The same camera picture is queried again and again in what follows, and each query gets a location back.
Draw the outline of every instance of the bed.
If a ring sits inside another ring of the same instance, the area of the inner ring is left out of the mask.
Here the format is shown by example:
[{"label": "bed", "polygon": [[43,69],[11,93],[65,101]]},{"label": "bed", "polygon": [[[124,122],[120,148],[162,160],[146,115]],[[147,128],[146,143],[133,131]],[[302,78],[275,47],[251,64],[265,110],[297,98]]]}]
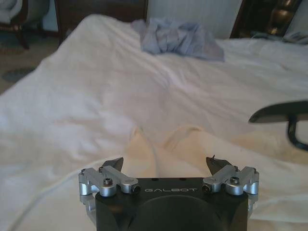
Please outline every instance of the bed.
[{"label": "bed", "polygon": [[[280,169],[302,170],[301,187],[280,192],[280,197],[307,205],[308,155],[279,155],[293,150],[284,123],[247,121],[269,104],[308,97],[308,48],[257,39],[217,43],[225,51],[223,63],[153,56],[140,50],[139,35],[130,24],[101,15],[84,19],[53,55],[0,96],[0,230],[95,230],[79,202],[78,172],[123,156],[124,172],[144,177],[130,167],[164,161],[154,157],[141,162],[138,155],[127,155],[136,128],[143,141],[160,145],[180,126],[199,127],[208,140],[220,140],[218,146],[208,143],[212,150],[229,142],[247,144],[240,148],[243,156],[246,149],[264,150],[251,146],[259,137],[258,144],[274,144],[279,150],[267,160],[278,159]],[[270,139],[262,141],[260,134]],[[299,135],[308,140],[305,124]],[[135,150],[143,150],[139,144]],[[170,175],[156,169],[148,176]],[[249,230],[308,228],[304,206],[296,211],[283,207],[290,219],[266,218],[265,208],[256,209]]]}]

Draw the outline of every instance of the crumpled blue shirt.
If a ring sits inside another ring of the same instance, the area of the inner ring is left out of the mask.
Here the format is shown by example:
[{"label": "crumpled blue shirt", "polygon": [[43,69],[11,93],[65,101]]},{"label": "crumpled blue shirt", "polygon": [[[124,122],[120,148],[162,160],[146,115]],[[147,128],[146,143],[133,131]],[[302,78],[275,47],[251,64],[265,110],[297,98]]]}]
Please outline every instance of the crumpled blue shirt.
[{"label": "crumpled blue shirt", "polygon": [[198,23],[151,18],[131,23],[140,34],[141,49],[151,54],[173,52],[205,60],[224,61],[224,51],[212,33]]}]

